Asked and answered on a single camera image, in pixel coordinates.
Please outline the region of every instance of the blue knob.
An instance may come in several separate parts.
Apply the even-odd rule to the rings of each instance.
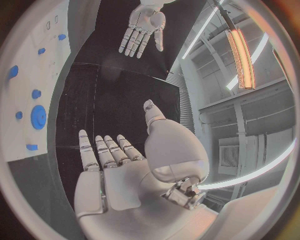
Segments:
[[[36,105],[31,111],[30,120],[35,129],[41,130],[47,121],[45,108],[42,105]]]
[[[58,40],[64,40],[66,38],[66,35],[60,34],[58,35]]]
[[[37,51],[38,55],[43,54],[44,52],[46,52],[45,48],[41,48]]]
[[[38,150],[38,145],[35,145],[35,144],[26,144],[26,148],[29,151],[36,151],[36,150]]]
[[[34,89],[31,96],[33,99],[38,99],[40,96],[42,96],[42,92],[40,90]]]
[[[23,118],[23,112],[18,111],[18,112],[15,114],[15,117],[16,117],[16,119],[22,119],[22,118]]]
[[[19,72],[19,68],[17,65],[13,66],[10,70],[9,70],[9,73],[8,73],[8,79],[12,79],[14,78],[15,76],[18,75],[18,72]]]

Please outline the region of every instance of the corrugated metal wall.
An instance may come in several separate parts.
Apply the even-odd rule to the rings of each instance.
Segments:
[[[194,120],[190,96],[187,89],[186,80],[178,59],[176,58],[173,66],[166,78],[166,82],[179,87],[180,93],[180,124],[188,128],[195,134]]]

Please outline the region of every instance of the fluorescent light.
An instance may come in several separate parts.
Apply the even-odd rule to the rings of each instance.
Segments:
[[[185,54],[183,55],[182,59],[185,59],[186,56],[189,54],[189,52],[191,51],[192,47],[194,46],[194,44],[196,43],[196,41],[198,40],[198,38],[200,37],[200,35],[204,31],[204,29],[207,27],[207,25],[209,24],[209,22],[212,20],[213,16],[216,14],[217,10],[218,10],[217,7],[215,7],[213,9],[212,13],[209,15],[208,19],[205,21],[205,23],[201,27],[200,31],[198,32],[198,34],[196,35],[196,37],[194,38],[194,40],[191,42],[191,44],[187,48],[187,50],[186,50]]]
[[[199,190],[220,189],[220,188],[226,188],[226,187],[230,187],[233,185],[241,184],[241,183],[247,182],[249,180],[252,180],[254,178],[257,178],[258,176],[263,175],[267,171],[276,167],[284,159],[286,159],[286,157],[289,156],[290,153],[294,150],[296,141],[297,141],[297,139],[295,138],[294,141],[292,142],[292,144],[279,157],[277,157],[274,161],[270,162],[268,165],[262,167],[261,169],[258,169],[250,174],[238,177],[233,180],[222,181],[222,182],[207,184],[207,185],[198,185],[197,188]]]
[[[264,50],[267,42],[268,42],[269,36],[268,34],[265,32],[264,35],[262,36],[262,39],[260,40],[260,43],[258,44],[257,48],[255,49],[254,53],[251,56],[251,61],[252,64],[254,64],[256,62],[256,60],[259,58],[259,56],[261,55],[262,51]],[[226,86],[229,90],[232,90],[234,88],[235,85],[238,84],[238,75],[236,75],[230,83],[228,83],[228,85]]]

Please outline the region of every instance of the led strip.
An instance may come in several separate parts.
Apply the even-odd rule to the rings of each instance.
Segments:
[[[270,162],[268,165],[262,167],[261,169],[258,169],[250,174],[247,174],[245,176],[238,177],[236,179],[228,180],[228,181],[222,181],[218,183],[212,183],[207,185],[198,185],[197,188],[199,190],[211,190],[211,189],[220,189],[220,188],[226,188],[233,185],[241,184],[244,182],[247,182],[249,180],[252,180],[254,178],[259,177],[260,175],[265,174],[267,171],[273,169],[278,164],[280,164],[284,159],[286,159],[287,156],[290,155],[290,153],[294,150],[296,145],[297,139],[295,138],[294,141],[291,143],[291,145],[274,161]]]
[[[191,49],[194,46],[194,44],[197,42],[198,38],[200,37],[200,35],[204,31],[204,29],[207,27],[207,25],[209,24],[209,22],[212,20],[213,16],[216,14],[217,10],[218,10],[217,7],[215,7],[213,9],[212,13],[209,15],[208,19],[205,21],[205,23],[201,27],[200,31],[198,32],[198,34],[196,35],[196,37],[194,38],[194,40],[191,42],[191,44],[187,48],[187,50],[186,50],[185,54],[183,55],[182,59],[185,59],[187,57],[187,55],[191,51]]]
[[[255,49],[254,53],[251,56],[251,60],[252,60],[252,64],[254,64],[256,62],[256,60],[259,58],[259,56],[261,55],[262,51],[264,50],[267,42],[268,42],[269,36],[267,33],[264,33],[264,35],[262,36],[262,39],[260,40],[260,43],[258,44],[257,48]],[[228,85],[226,86],[229,90],[232,90],[235,85],[237,85],[239,82],[238,80],[238,75],[236,75],[230,83],[228,83]]]

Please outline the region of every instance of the white robotic hand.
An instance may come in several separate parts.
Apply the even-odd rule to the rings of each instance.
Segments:
[[[129,25],[121,42],[119,52],[122,53],[126,47],[125,55],[133,57],[135,52],[139,59],[154,33],[156,48],[163,51],[163,30],[166,25],[166,17],[160,12],[160,6],[157,5],[139,5],[132,11],[129,18]]]

